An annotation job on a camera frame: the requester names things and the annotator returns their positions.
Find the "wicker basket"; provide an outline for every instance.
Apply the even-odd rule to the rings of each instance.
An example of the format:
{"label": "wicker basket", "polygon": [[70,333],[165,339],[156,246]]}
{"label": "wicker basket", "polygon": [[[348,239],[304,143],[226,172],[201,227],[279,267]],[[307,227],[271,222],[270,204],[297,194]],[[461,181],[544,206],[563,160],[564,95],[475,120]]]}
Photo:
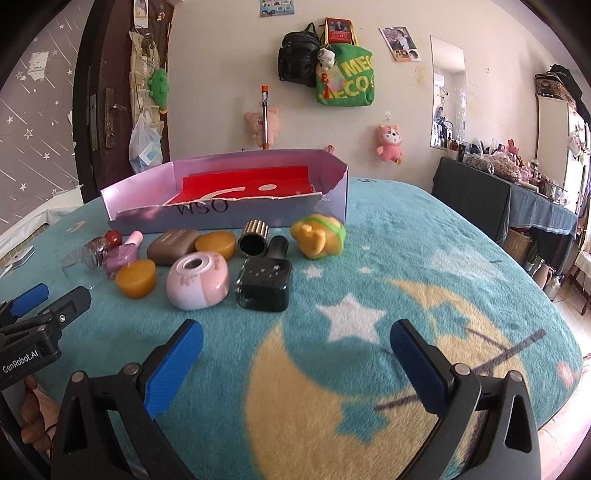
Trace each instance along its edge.
{"label": "wicker basket", "polygon": [[565,100],[575,112],[577,111],[577,103],[555,73],[541,73],[536,75],[535,86],[538,95]]}
{"label": "wicker basket", "polygon": [[503,250],[519,265],[523,266],[532,243],[531,238],[527,235],[509,228],[507,238],[505,238],[505,242],[503,243]]}

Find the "wooden door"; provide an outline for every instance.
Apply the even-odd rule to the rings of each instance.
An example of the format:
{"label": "wooden door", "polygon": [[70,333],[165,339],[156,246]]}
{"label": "wooden door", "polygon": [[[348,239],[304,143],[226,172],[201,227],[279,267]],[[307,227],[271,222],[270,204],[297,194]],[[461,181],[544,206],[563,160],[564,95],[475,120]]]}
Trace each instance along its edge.
{"label": "wooden door", "polygon": [[[134,127],[129,95],[133,4],[134,0],[96,0],[80,42],[74,78],[73,132],[85,202],[98,197],[103,188],[133,175],[129,163],[129,139]],[[148,31],[158,47],[161,67],[167,61],[172,15],[173,7],[166,1],[148,0]],[[161,146],[164,161],[169,161],[168,129],[163,120]]]}

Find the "orange soap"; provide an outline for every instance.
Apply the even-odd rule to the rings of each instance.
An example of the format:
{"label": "orange soap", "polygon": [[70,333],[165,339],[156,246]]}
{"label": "orange soap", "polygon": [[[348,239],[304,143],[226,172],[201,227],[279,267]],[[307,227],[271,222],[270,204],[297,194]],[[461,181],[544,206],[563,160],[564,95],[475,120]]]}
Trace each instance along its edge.
{"label": "orange soap", "polygon": [[138,260],[117,272],[115,283],[129,298],[140,299],[156,286],[156,264],[151,260]]}
{"label": "orange soap", "polygon": [[209,232],[195,240],[198,252],[216,252],[229,261],[236,249],[236,235],[232,232]]}

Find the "bottle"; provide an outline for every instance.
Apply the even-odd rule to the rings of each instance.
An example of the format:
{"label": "bottle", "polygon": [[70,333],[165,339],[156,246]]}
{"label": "bottle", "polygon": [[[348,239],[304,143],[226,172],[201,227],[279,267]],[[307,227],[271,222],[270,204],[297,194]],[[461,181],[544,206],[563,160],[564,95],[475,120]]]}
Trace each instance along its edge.
{"label": "bottle", "polygon": [[544,287],[544,293],[548,296],[550,301],[554,301],[558,291],[560,290],[560,275],[554,275]]}
{"label": "bottle", "polygon": [[122,267],[139,260],[138,247],[141,245],[143,239],[142,232],[136,230],[123,245],[110,251],[103,262],[103,268],[107,278],[113,280]]}
{"label": "bottle", "polygon": [[67,254],[61,261],[61,269],[72,286],[82,285],[91,290],[100,283],[101,278],[94,270],[104,262],[112,249],[120,245],[121,234],[109,230],[105,236],[93,238],[86,245]]}

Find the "blue bedspread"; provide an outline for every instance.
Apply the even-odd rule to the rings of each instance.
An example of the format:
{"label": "blue bedspread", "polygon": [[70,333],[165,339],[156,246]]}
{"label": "blue bedspread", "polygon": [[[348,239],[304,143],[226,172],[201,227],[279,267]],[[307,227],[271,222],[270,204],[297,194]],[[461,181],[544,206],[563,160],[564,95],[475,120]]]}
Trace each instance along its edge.
{"label": "blue bedspread", "polygon": [[[291,241],[291,303],[279,314],[242,310],[232,294],[179,312],[165,295],[166,268],[142,300],[100,282],[91,309],[64,331],[61,360],[39,372],[41,384],[61,398],[72,372],[114,374],[143,361],[185,318],[198,320],[203,352],[157,422],[200,480],[396,478],[436,421],[390,351],[401,318],[452,363],[523,372],[538,425],[566,402],[579,347],[544,293],[483,233],[416,187],[366,179],[350,180],[346,226],[340,257],[312,262]],[[60,259],[106,230],[100,199],[65,217],[0,280],[0,300],[38,281],[55,300],[73,287]],[[230,261],[233,278],[240,264]]]}

